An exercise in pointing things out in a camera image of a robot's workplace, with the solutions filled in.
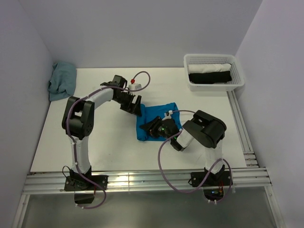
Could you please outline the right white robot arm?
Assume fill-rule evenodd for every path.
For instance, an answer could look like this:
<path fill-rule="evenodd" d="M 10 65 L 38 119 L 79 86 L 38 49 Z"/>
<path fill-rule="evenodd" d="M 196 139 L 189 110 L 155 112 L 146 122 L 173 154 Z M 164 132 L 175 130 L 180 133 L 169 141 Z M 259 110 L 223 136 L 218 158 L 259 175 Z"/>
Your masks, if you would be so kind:
<path fill-rule="evenodd" d="M 222 140 L 227 129 L 225 123 L 201 110 L 196 112 L 188 111 L 193 117 L 186 121 L 182 127 L 178 127 L 173 119 L 173 114 L 180 113 L 180 110 L 169 110 L 162 118 L 155 117 L 148 123 L 140 124 L 139 129 L 148 136 L 156 139 L 162 137 L 170 141 L 171 146 L 177 151 L 186 149 L 193 140 L 198 141 L 206 148 L 206 163 L 204 170 L 206 181 L 210 185 L 216 185 L 221 181 L 225 165 L 222 155 Z"/>

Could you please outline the bright blue t-shirt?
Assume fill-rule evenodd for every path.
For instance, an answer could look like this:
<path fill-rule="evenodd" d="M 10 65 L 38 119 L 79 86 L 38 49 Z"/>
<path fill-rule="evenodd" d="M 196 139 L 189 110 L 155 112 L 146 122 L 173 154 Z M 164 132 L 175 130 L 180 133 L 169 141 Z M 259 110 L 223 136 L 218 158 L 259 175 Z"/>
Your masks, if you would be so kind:
<path fill-rule="evenodd" d="M 136 137 L 139 141 L 165 141 L 165 138 L 158 137 L 152 138 L 146 131 L 140 128 L 140 125 L 146 124 L 152 121 L 155 117 L 160 116 L 162 119 L 165 117 L 165 113 L 168 111 L 176 111 L 178 107 L 175 102 L 164 104 L 164 105 L 157 105 L 157 106 L 145 106 L 141 104 L 141 112 L 142 116 L 136 117 Z"/>

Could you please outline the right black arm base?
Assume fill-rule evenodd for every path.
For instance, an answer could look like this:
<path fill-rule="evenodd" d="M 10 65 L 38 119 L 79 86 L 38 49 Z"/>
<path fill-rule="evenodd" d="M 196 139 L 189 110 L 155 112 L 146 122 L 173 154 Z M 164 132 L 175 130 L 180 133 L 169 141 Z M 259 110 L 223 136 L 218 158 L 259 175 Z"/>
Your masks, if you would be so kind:
<path fill-rule="evenodd" d="M 208 170 L 206 168 L 204 171 L 191 172 L 188 184 L 193 188 L 198 187 L 206 177 L 207 173 Z M 228 190 L 231 190 L 232 186 L 232 172 L 226 171 L 225 165 L 223 165 L 217 174 L 213 174 L 211 172 L 208 175 L 201 188 L 203 189 L 204 197 L 207 201 L 217 203 L 223 200 L 225 193 L 228 193 Z"/>

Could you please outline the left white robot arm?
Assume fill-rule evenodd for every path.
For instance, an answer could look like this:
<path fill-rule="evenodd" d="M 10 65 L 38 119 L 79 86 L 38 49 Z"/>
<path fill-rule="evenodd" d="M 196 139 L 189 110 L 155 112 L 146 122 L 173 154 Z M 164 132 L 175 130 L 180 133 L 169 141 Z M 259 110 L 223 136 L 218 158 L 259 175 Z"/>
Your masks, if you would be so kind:
<path fill-rule="evenodd" d="M 141 90 L 143 87 L 137 84 L 134 78 L 128 85 L 124 77 L 115 75 L 112 81 L 102 83 L 97 90 L 83 98 L 68 98 L 62 128 L 72 147 L 70 182 L 80 189 L 86 190 L 96 185 L 88 156 L 88 139 L 94 127 L 95 110 L 106 102 L 115 101 L 120 104 L 121 110 L 141 116 L 141 96 L 137 96 L 136 101 L 133 101 L 133 93 Z"/>

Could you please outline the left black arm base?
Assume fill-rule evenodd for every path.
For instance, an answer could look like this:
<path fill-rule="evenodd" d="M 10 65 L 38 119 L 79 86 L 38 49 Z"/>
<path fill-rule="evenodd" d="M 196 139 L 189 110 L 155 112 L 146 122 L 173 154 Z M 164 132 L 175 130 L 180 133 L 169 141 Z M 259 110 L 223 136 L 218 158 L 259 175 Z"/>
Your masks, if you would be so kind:
<path fill-rule="evenodd" d="M 108 184 L 108 175 L 93 175 L 92 168 L 83 174 L 87 181 L 78 173 L 71 170 L 68 166 L 62 168 L 62 174 L 65 177 L 64 191 L 74 192 L 74 201 L 76 204 L 91 204 L 97 190 L 106 191 Z"/>

